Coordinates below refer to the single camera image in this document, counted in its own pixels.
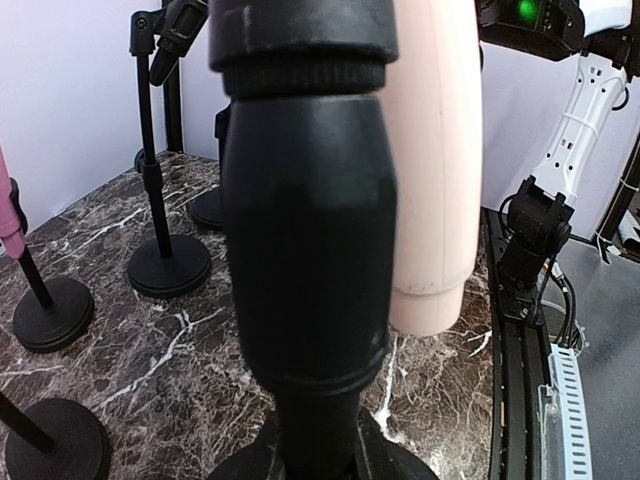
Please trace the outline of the black handheld microphone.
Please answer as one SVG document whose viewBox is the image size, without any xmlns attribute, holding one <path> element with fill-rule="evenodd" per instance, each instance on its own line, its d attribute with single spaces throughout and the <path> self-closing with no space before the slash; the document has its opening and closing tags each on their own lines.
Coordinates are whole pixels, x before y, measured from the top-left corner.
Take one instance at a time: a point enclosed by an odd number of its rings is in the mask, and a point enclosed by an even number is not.
<svg viewBox="0 0 640 480">
<path fill-rule="evenodd" d="M 151 85 L 164 84 L 179 59 L 187 55 L 207 17 L 206 1 L 177 0 L 163 8 L 160 23 L 154 29 L 159 39 L 149 73 Z"/>
</svg>

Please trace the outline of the large pale pink microphone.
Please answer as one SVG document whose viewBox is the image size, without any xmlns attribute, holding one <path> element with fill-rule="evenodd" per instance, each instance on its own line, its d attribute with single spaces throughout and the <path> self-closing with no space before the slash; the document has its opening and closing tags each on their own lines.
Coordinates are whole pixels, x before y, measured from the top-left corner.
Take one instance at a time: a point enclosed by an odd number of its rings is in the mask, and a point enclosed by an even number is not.
<svg viewBox="0 0 640 480">
<path fill-rule="evenodd" d="M 380 98 L 398 180 L 390 321 L 427 337 L 452 327 L 477 253 L 483 115 L 471 1 L 397 1 L 399 59 Z"/>
</svg>

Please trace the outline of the black round-base mic stand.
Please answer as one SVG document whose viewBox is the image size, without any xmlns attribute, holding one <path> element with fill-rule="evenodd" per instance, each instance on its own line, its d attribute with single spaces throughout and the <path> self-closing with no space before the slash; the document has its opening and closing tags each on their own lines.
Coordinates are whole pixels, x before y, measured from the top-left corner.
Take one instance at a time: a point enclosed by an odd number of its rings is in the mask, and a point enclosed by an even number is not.
<svg viewBox="0 0 640 480">
<path fill-rule="evenodd" d="M 232 108 L 222 207 L 243 358 L 273 397 L 216 479 L 430 479 L 362 408 L 389 349 L 397 187 L 389 1 L 214 1 Z"/>
</svg>

